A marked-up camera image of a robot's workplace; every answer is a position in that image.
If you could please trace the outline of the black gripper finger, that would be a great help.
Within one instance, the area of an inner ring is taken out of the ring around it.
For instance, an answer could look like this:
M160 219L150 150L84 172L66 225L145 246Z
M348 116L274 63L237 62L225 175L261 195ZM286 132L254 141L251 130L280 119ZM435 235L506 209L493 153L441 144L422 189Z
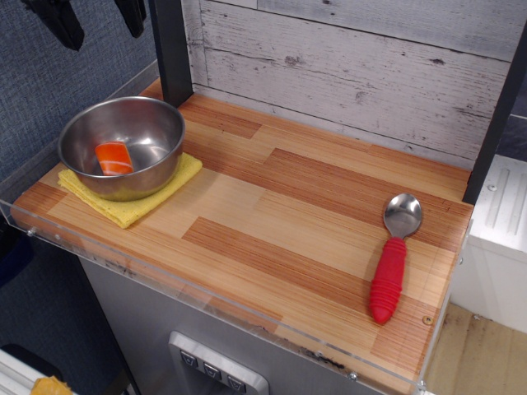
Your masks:
M144 31L144 21L147 17L143 0L115 0L121 16L133 38L138 38Z
M69 1L22 0L27 10L36 14L67 49L79 51L85 37Z

